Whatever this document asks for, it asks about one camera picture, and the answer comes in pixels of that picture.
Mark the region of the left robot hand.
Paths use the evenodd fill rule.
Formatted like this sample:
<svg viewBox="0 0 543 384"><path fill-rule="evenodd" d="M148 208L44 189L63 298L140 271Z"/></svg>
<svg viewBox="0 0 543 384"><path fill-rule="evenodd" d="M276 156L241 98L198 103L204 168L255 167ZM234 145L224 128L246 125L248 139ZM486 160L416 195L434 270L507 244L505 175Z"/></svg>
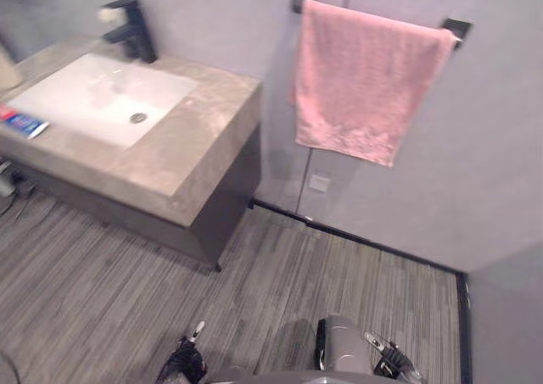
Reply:
<svg viewBox="0 0 543 384"><path fill-rule="evenodd" d="M203 356L196 348L196 341L205 327L201 320L192 333L182 336L176 349L163 364L156 383L192 383L197 384L207 373Z"/></svg>

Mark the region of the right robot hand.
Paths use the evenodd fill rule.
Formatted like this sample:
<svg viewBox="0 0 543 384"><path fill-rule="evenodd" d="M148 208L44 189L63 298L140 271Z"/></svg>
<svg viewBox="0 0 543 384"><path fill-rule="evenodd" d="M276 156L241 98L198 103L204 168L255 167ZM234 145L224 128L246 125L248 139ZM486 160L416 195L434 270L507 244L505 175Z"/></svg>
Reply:
<svg viewBox="0 0 543 384"><path fill-rule="evenodd" d="M427 383L427 379L412 361L392 341L387 341L377 333L366 331L366 341L381 355L372 369L375 376L413 384Z"/></svg>

